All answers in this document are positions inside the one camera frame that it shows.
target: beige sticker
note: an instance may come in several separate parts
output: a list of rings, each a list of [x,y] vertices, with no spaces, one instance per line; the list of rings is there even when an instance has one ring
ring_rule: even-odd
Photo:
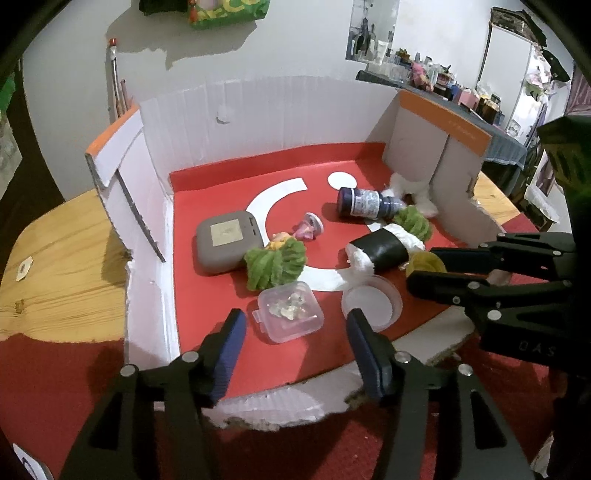
[[[237,218],[227,222],[216,223],[209,228],[212,233],[214,247],[239,242],[244,238],[240,230],[240,221]]]

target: gray case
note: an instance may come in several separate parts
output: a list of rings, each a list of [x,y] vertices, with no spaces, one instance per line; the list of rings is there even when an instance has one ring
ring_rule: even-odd
[[[197,260],[205,273],[218,274],[244,266],[244,254],[262,248],[261,232],[248,212],[208,218],[196,233]]]

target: wooden table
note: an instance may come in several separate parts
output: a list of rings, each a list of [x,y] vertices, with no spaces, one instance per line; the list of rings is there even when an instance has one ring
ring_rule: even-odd
[[[480,174],[475,197],[499,223],[519,215]],[[16,282],[27,257],[33,266]],[[128,255],[94,190],[45,214],[20,235],[0,284],[0,340],[15,333],[52,342],[124,336]]]

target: black band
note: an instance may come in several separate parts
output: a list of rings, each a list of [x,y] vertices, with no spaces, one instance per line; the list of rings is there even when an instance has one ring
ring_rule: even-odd
[[[375,273],[386,272],[408,261],[406,247],[385,228],[353,240],[351,245],[365,252],[374,264]]]

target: transparent plastic box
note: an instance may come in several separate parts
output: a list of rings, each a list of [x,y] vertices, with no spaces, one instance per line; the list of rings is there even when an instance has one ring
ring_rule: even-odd
[[[320,330],[324,313],[307,283],[295,281],[264,290],[252,312],[261,331],[275,343],[288,342]]]

